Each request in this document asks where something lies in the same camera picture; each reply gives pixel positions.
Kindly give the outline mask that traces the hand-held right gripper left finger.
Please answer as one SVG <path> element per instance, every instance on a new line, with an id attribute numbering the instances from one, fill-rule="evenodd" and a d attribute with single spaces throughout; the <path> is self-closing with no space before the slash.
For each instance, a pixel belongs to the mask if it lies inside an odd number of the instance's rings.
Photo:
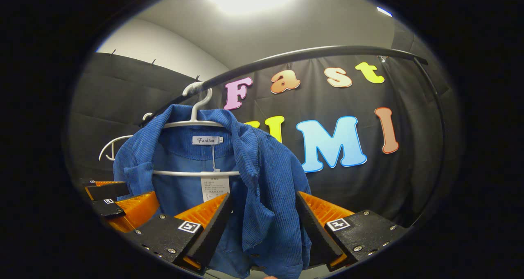
<path id="1" fill-rule="evenodd" d="M 148 253 L 187 272 L 204 274 L 232 210 L 225 193 L 174 217 L 155 217 L 124 234 Z"/>

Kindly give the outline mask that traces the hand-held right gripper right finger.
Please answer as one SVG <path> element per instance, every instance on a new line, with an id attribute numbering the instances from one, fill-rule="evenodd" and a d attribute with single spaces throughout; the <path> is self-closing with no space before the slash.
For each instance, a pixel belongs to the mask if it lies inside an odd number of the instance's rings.
<path id="1" fill-rule="evenodd" d="M 409 232 L 371 210 L 355 213 L 301 191 L 296 210 L 312 242 L 309 267 L 330 272 L 367 260 Z"/>

